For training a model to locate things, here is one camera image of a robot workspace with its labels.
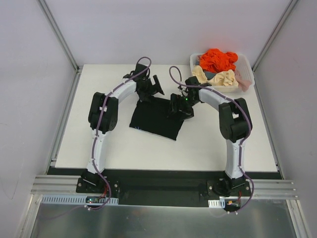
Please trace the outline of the black t-shirt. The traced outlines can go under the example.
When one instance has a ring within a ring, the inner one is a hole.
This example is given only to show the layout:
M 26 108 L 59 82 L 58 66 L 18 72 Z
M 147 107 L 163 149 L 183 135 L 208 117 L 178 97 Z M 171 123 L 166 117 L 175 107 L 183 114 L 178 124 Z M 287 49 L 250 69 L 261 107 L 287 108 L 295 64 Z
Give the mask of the black t-shirt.
M 139 100 L 129 127 L 175 141 L 183 122 L 168 117 L 169 103 L 170 100 L 157 97 L 150 102 Z

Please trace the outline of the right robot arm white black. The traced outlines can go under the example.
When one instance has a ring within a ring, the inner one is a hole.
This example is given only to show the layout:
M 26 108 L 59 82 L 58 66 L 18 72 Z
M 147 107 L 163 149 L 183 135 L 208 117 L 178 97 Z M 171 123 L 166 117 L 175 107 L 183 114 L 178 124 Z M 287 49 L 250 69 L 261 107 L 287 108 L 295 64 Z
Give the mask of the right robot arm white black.
M 194 116 L 193 107 L 206 103 L 218 111 L 219 129 L 226 140 L 227 161 L 224 178 L 212 186 L 214 193 L 229 197 L 238 193 L 246 182 L 243 168 L 245 142 L 253 129 L 246 100 L 232 99 L 212 86 L 200 84 L 195 76 L 185 80 L 181 94 L 171 94 L 168 116 L 184 121 Z

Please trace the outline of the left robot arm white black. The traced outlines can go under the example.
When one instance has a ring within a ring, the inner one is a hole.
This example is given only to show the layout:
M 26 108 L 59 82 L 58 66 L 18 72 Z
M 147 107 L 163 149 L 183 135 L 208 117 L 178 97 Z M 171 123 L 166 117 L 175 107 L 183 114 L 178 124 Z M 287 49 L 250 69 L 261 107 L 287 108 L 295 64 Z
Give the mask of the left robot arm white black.
M 150 79 L 150 65 L 136 63 L 135 69 L 123 76 L 122 82 L 104 94 L 96 92 L 90 106 L 88 122 L 92 130 L 91 157 L 81 182 L 77 185 L 79 191 L 87 189 L 94 193 L 108 190 L 105 177 L 100 176 L 106 167 L 107 139 L 117 125 L 118 107 L 129 95 L 137 93 L 140 100 L 151 100 L 154 94 L 164 94 L 158 77 L 154 75 L 154 84 Z

